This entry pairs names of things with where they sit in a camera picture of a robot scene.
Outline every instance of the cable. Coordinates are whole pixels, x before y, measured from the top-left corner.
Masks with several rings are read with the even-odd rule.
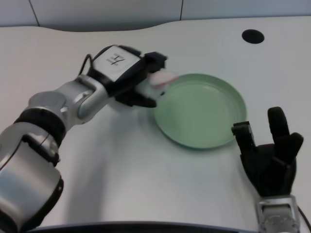
[[[311,232],[311,225],[310,225],[310,223],[309,223],[307,217],[306,217],[305,214],[302,212],[302,210],[300,209],[300,207],[298,207],[298,211],[300,212],[300,214],[301,214],[303,220],[305,221],[305,223],[306,223],[306,225],[307,225],[309,231]]]
[[[78,74],[78,75],[82,74],[82,72],[83,72],[83,70],[84,70],[84,66],[86,65],[86,62],[87,62],[87,60],[88,60],[88,59],[89,59],[89,64],[90,64],[90,67],[91,67],[91,68],[94,68],[94,66],[93,66],[93,59],[92,59],[92,55],[91,55],[91,54],[88,54],[88,55],[85,57],[84,61],[83,61],[83,64],[82,64],[81,70],[80,70],[80,72],[79,72],[79,74]]]

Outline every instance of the white table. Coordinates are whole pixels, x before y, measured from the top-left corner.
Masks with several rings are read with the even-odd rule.
[[[167,68],[206,73],[244,97],[256,143],[271,143],[269,107],[281,106],[291,132],[305,137],[293,194],[311,218],[311,17],[179,21],[127,32],[68,33],[38,27],[0,29],[0,130],[35,93],[74,79],[87,53],[112,44],[169,57]],[[265,35],[242,40],[246,29]],[[257,195],[236,143],[194,151],[162,135],[147,109],[112,103],[60,148],[65,181],[43,226],[148,220],[257,230]]]

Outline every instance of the green dish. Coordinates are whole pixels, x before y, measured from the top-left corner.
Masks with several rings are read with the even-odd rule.
[[[234,139],[231,127],[246,121],[246,106],[234,87],[205,74],[180,76],[154,109],[155,121],[173,141],[209,149]]]

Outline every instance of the robotic arm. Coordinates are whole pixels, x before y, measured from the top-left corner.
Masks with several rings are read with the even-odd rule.
[[[58,148],[74,125],[90,121],[112,97],[128,106],[156,106],[175,79],[164,70],[166,59],[157,52],[142,57],[135,49],[110,46],[94,59],[88,55],[74,81],[31,97],[0,135],[0,232],[33,229],[55,206],[64,187],[55,168]]]
[[[298,233],[298,206],[290,194],[303,137],[290,134],[280,107],[270,108],[268,119],[274,144],[256,146],[248,121],[234,124],[232,132],[241,150],[246,175],[261,196],[257,206],[259,231]]]

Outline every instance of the white wall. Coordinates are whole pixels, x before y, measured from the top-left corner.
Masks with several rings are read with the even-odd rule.
[[[311,0],[184,0],[182,20],[311,15]]]
[[[134,30],[180,20],[182,0],[31,0],[40,26],[64,31]]]
[[[0,26],[37,26],[37,17],[42,27],[77,32],[271,16],[311,16],[311,0],[0,0]]]
[[[28,0],[0,0],[0,26],[37,26]]]

